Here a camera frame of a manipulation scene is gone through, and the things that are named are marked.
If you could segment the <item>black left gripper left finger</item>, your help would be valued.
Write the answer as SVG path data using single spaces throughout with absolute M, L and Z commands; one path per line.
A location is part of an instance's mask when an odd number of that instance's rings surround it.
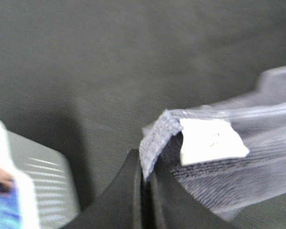
M 142 229 L 141 167 L 131 149 L 106 190 L 64 229 Z

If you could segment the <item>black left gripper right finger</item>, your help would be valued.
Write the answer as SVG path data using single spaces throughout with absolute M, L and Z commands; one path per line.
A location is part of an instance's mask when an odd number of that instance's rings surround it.
M 154 225 L 157 229 L 232 229 L 193 198 L 174 178 L 162 158 L 150 175 Z

